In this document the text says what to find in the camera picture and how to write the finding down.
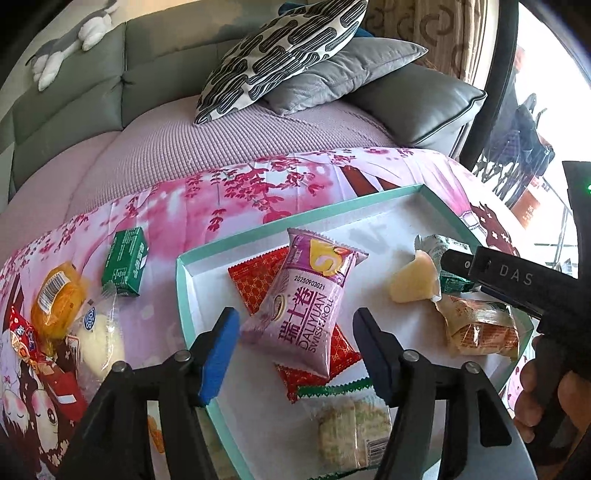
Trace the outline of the person's right hand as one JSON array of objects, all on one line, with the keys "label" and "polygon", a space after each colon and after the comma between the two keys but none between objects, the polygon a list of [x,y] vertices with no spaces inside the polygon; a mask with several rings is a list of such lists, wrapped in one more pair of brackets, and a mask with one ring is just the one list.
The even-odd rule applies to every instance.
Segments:
[{"label": "person's right hand", "polygon": [[540,336],[535,347],[536,388],[533,396],[542,408],[540,422],[533,428],[534,438],[526,445],[532,463],[537,467],[561,463],[560,479],[590,477],[590,434],[579,441],[564,426],[567,414],[559,403],[559,384],[573,372],[590,378],[590,336],[582,333]]}]

